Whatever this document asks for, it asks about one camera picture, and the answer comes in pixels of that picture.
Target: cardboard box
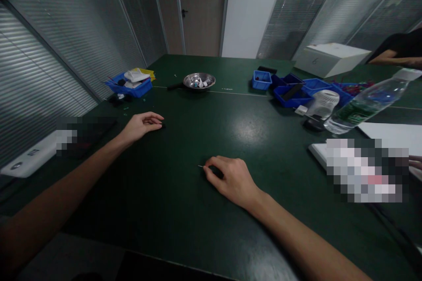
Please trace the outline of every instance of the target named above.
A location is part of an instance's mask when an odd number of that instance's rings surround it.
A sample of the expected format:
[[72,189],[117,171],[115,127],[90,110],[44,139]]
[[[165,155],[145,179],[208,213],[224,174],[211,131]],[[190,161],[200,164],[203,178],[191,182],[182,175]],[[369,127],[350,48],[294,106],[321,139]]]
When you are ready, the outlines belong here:
[[295,67],[327,78],[352,70],[370,52],[337,43],[309,45],[296,61]]

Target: plastic water bottle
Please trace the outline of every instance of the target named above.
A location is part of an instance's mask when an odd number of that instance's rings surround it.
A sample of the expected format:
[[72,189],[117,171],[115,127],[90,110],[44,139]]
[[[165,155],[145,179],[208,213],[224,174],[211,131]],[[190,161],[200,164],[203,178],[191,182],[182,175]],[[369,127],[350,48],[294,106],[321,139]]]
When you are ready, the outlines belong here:
[[348,104],[328,118],[324,126],[334,134],[344,134],[401,98],[409,82],[422,71],[403,68],[390,79],[381,81],[359,93]]

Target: hand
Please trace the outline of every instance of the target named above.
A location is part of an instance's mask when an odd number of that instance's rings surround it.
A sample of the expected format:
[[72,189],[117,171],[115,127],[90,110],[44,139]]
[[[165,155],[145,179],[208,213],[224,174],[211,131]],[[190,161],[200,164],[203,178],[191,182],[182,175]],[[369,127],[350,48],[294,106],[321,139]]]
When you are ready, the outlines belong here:
[[409,61],[406,62],[406,66],[409,68],[422,68],[422,57],[410,57]]
[[[218,178],[209,169],[215,166],[224,174],[223,179]],[[231,159],[217,156],[211,157],[204,166],[207,180],[226,198],[238,206],[250,211],[263,195],[253,181],[246,163],[242,159]]]
[[422,171],[422,157],[409,155],[409,166]]
[[163,119],[164,117],[153,112],[135,114],[118,137],[124,142],[131,144],[146,133],[153,130],[159,130],[162,126],[160,120]]

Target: forearm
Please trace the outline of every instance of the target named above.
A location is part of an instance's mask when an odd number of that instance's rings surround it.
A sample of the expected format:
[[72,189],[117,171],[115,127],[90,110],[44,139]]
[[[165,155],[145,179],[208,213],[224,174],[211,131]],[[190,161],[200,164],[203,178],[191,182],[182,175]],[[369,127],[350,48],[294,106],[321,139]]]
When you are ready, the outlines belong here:
[[3,269],[30,260],[60,230],[109,165],[129,146],[116,137],[0,228]]
[[413,57],[405,57],[405,58],[390,58],[390,57],[376,57],[372,59],[369,64],[373,65],[406,65],[407,63],[416,60]]
[[310,280],[370,280],[268,194],[263,192],[248,211],[276,236]]

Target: bottle cap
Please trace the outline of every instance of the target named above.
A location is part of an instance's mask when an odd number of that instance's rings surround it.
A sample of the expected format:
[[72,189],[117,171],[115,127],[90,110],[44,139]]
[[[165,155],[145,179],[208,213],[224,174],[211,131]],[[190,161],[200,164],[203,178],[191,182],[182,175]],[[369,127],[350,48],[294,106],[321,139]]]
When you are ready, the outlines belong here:
[[412,81],[422,75],[422,70],[403,68],[393,75],[393,78],[398,78],[406,81]]

